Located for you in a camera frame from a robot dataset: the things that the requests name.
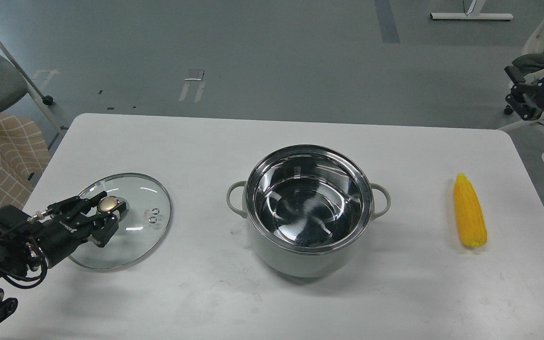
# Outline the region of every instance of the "white stand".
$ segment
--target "white stand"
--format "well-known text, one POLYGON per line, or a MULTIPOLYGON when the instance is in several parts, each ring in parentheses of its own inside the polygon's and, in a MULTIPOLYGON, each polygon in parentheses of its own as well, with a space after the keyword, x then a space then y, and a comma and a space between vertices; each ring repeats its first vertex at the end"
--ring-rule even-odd
POLYGON ((467 13, 429 13, 432 20, 513 20, 508 13, 481 13, 486 0, 473 0, 467 13))

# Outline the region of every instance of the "corn cob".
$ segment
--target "corn cob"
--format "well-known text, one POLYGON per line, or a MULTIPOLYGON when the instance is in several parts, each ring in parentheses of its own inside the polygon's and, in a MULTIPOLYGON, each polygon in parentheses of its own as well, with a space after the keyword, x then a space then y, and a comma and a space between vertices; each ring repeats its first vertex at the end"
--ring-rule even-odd
POLYGON ((459 237, 468 247, 481 247, 486 244, 487 234, 484 226, 482 208, 476 192, 464 174, 457 175, 455 181, 455 213, 459 237))

